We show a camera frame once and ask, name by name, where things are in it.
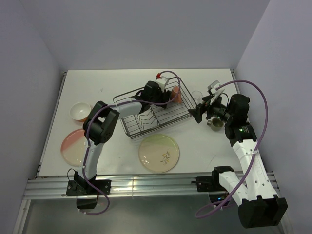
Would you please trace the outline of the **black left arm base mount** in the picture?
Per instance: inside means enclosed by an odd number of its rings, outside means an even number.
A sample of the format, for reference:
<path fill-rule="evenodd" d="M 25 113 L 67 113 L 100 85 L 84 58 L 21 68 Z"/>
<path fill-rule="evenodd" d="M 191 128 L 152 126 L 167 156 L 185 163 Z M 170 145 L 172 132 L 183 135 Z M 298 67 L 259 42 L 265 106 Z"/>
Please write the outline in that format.
<path fill-rule="evenodd" d="M 65 195 L 68 197 L 77 197 L 76 207 L 80 212 L 84 212 L 88 215 L 102 214 L 110 207 L 108 195 L 110 194 L 111 180 L 97 180 L 96 177 L 97 175 L 87 182 L 77 171 L 74 172 L 73 179 L 67 176 L 68 184 Z M 90 212 L 97 206 L 100 195 L 106 198 L 106 207 L 101 212 Z"/>

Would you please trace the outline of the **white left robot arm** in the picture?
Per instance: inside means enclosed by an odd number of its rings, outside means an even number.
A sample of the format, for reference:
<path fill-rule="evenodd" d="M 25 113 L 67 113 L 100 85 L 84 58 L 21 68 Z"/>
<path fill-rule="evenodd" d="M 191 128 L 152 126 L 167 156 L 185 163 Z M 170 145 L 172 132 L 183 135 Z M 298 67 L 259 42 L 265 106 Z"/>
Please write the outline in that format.
<path fill-rule="evenodd" d="M 78 190 L 84 195 L 94 191 L 97 164 L 104 144 L 112 137 L 117 122 L 125 117 L 142 114 L 151 105 L 166 108 L 170 103 L 171 91 L 166 90 L 169 79 L 160 77 L 148 81 L 144 88 L 124 102 L 106 104 L 98 101 L 83 124 L 86 152 L 78 175 Z"/>

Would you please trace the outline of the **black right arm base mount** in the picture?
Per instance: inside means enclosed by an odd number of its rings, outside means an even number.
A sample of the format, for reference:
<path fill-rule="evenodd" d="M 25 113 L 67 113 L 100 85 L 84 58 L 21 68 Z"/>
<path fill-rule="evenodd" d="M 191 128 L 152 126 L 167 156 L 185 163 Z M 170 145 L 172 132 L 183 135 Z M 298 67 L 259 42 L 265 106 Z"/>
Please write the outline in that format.
<path fill-rule="evenodd" d="M 198 176 L 191 183 L 196 185 L 198 192 L 228 192 L 220 185 L 219 174 L 212 173 L 210 176 Z"/>

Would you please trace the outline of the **pink ceramic mug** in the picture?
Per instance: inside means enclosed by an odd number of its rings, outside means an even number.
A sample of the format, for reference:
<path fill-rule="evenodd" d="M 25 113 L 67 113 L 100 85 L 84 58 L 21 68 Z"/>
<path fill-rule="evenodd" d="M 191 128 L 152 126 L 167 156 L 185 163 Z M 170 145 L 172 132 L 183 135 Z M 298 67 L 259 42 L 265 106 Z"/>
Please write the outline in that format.
<path fill-rule="evenodd" d="M 172 88 L 170 100 L 178 104 L 182 103 L 181 91 L 178 86 Z"/>

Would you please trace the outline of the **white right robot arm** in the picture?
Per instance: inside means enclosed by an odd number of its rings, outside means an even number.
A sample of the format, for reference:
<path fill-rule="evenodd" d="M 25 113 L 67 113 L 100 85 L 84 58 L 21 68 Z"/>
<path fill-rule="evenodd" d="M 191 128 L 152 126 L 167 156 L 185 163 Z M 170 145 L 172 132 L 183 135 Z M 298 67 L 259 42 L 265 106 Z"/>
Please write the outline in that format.
<path fill-rule="evenodd" d="M 230 166 L 214 167 L 211 185 L 216 190 L 223 188 L 238 205 L 238 217 L 244 228 L 276 226 L 280 223 L 288 205 L 279 197 L 271 184 L 257 149 L 257 137 L 247 121 L 250 99 L 234 94 L 227 106 L 222 98 L 212 95 L 203 98 L 189 113 L 197 123 L 202 115 L 218 119 L 225 124 L 225 135 L 236 153 L 244 173 L 241 182 Z"/>

